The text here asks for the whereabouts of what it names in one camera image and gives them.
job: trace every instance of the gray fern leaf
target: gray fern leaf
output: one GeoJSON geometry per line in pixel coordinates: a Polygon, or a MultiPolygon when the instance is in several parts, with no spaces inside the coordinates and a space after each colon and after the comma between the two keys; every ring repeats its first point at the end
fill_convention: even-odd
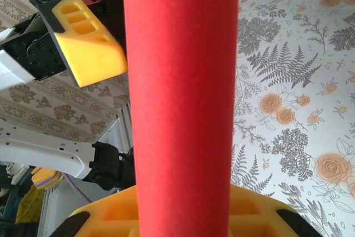
{"type": "Polygon", "coordinates": [[[319,205],[319,210],[321,211],[321,222],[323,224],[327,224],[328,223],[327,215],[326,215],[326,213],[324,211],[324,208],[323,208],[322,204],[319,201],[318,201],[318,205],[319,205]]]}
{"type": "Polygon", "coordinates": [[[328,222],[328,226],[332,230],[331,237],[343,237],[342,231],[336,223],[333,223],[332,225],[330,222],[328,222]]]}
{"type": "Polygon", "coordinates": [[[269,184],[272,174],[265,180],[258,181],[257,176],[259,175],[259,167],[257,163],[256,155],[254,155],[254,160],[251,168],[247,171],[247,161],[245,156],[245,145],[243,145],[232,166],[231,182],[234,185],[238,185],[242,188],[255,191],[257,193],[262,193],[265,187],[269,184]]]}
{"type": "Polygon", "coordinates": [[[298,46],[297,54],[293,59],[291,59],[287,42],[283,44],[280,52],[275,45],[271,54],[268,55],[269,48],[264,51],[262,57],[259,53],[247,58],[252,69],[255,69],[257,77],[264,76],[260,83],[268,82],[269,87],[280,83],[292,83],[291,88],[302,83],[302,87],[305,87],[311,82],[314,73],[322,66],[312,68],[318,54],[310,60],[303,61],[305,57],[300,46],[298,46]]]}

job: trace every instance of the yellow foam block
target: yellow foam block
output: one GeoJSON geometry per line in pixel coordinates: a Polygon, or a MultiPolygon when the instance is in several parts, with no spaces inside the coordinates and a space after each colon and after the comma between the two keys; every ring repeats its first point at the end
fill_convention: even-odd
{"type": "MultiPolygon", "coordinates": [[[[276,213],[278,209],[295,213],[280,201],[232,185],[228,237],[297,237],[276,213]]],[[[89,212],[90,217],[75,237],[140,236],[135,186],[84,206],[72,215],[83,211],[89,212]]]]}
{"type": "Polygon", "coordinates": [[[82,0],[62,0],[52,12],[64,28],[54,36],[80,87],[127,71],[122,47],[82,0]]]}

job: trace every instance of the floral wallpaper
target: floral wallpaper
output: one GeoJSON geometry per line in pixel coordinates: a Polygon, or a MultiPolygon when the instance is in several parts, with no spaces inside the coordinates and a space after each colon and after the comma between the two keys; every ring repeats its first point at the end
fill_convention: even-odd
{"type": "Polygon", "coordinates": [[[355,236],[355,0],[240,0],[231,182],[355,236]]]}
{"type": "MultiPolygon", "coordinates": [[[[36,12],[27,0],[0,0],[0,31],[36,12]]],[[[53,136],[94,142],[129,100],[126,74],[78,88],[67,71],[0,92],[0,117],[53,136]]]]}

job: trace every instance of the red cylinder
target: red cylinder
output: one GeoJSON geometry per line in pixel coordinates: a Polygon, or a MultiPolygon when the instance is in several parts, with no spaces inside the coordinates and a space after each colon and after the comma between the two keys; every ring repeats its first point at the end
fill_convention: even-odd
{"type": "Polygon", "coordinates": [[[238,0],[124,0],[140,234],[227,236],[238,0]]]}

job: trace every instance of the black mount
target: black mount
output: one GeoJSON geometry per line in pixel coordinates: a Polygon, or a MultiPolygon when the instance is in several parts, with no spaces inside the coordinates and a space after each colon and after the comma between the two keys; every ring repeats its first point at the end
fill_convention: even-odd
{"type": "Polygon", "coordinates": [[[122,154],[113,145],[101,142],[96,142],[93,147],[95,158],[89,164],[92,170],[83,181],[96,183],[106,191],[112,188],[127,189],[135,185],[132,152],[122,154]]]}
{"type": "Polygon", "coordinates": [[[14,33],[3,42],[5,50],[36,80],[43,80],[65,70],[65,65],[39,14],[32,15],[14,27],[14,33]]]}

